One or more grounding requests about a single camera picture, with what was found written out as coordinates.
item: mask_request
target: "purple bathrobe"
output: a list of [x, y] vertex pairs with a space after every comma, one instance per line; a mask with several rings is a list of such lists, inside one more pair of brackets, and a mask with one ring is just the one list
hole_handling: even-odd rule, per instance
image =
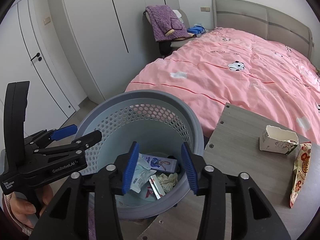
[[[190, 38], [187, 30], [177, 15], [168, 5], [147, 6], [156, 41], [171, 41], [176, 38]], [[165, 34], [174, 30], [169, 36]]]

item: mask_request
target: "laundry basket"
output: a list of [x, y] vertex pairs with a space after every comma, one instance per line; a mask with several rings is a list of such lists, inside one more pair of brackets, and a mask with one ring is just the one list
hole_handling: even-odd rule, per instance
[[[179, 98], [155, 90], [131, 91], [105, 101], [88, 114], [75, 138], [94, 130], [101, 131], [102, 140], [86, 150], [88, 167], [81, 171], [83, 175], [114, 163], [118, 155], [129, 151], [133, 141], [139, 143], [140, 153], [173, 155], [180, 163], [181, 145], [185, 141], [193, 154], [204, 152], [202, 129], [191, 108]], [[188, 191], [183, 170], [175, 187], [159, 200], [149, 201], [141, 193], [129, 190], [124, 196], [116, 196], [119, 218], [158, 215], [178, 203]], [[94, 194], [89, 197], [89, 206], [94, 206]]]

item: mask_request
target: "human hand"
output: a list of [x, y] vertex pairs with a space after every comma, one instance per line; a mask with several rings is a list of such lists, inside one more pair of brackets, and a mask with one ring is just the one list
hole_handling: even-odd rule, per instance
[[[43, 208], [41, 209], [40, 216], [44, 212], [45, 208], [49, 204], [49, 202], [53, 198], [53, 192], [50, 185], [46, 185], [43, 187], [42, 201], [44, 203]], [[20, 221], [22, 224], [26, 225], [29, 228], [33, 228], [32, 223], [28, 219], [27, 215], [34, 214], [36, 212], [36, 208], [29, 201], [21, 198], [17, 198], [15, 193], [12, 193], [10, 199], [10, 208], [12, 214], [15, 218]]]

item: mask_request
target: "pink duvet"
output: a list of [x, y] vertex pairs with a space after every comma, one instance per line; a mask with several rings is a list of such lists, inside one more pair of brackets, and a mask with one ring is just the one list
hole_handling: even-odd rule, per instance
[[228, 28], [188, 42], [147, 65], [126, 91], [177, 96], [210, 137], [225, 103], [272, 119], [320, 144], [320, 87], [314, 66], [283, 44]]

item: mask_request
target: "black wardrobe handle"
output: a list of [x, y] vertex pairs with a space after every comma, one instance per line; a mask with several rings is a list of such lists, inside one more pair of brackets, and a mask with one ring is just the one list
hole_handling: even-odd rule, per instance
[[35, 56], [31, 59], [31, 61], [33, 61], [36, 57], [39, 57], [39, 56], [40, 56], [40, 52], [38, 52], [37, 55], [35, 55]]

